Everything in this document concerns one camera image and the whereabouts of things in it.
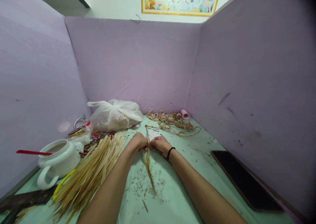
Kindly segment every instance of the purple wall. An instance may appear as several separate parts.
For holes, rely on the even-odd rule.
[[[203,24],[186,109],[308,216],[316,38],[308,0],[234,0]]]
[[[42,0],[0,0],[0,197],[36,165],[39,151],[66,138],[87,98],[64,17]]]
[[[184,108],[200,24],[66,17],[90,101],[123,99],[149,110]]]

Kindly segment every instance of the white teapot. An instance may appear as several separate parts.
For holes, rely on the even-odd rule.
[[[37,185],[40,189],[49,189],[62,178],[73,171],[80,163],[80,154],[73,142],[61,139],[48,144],[41,152],[53,153],[49,156],[39,155],[39,167],[43,168]],[[53,180],[47,184],[46,176]]]

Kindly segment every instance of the black hair tie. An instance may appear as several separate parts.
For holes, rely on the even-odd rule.
[[[174,147],[173,148],[170,148],[169,152],[168,152],[168,156],[167,156],[167,160],[169,160],[169,155],[170,155],[170,152],[172,149],[175,149]]]

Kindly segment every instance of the red spoon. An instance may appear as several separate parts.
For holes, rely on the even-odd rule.
[[[18,150],[17,153],[32,154],[32,155],[52,155],[52,153],[33,152],[33,151],[27,151],[27,150]]]

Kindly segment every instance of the black phone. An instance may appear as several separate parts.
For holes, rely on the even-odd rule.
[[[283,212],[282,207],[229,152],[212,151],[211,154],[251,209]]]

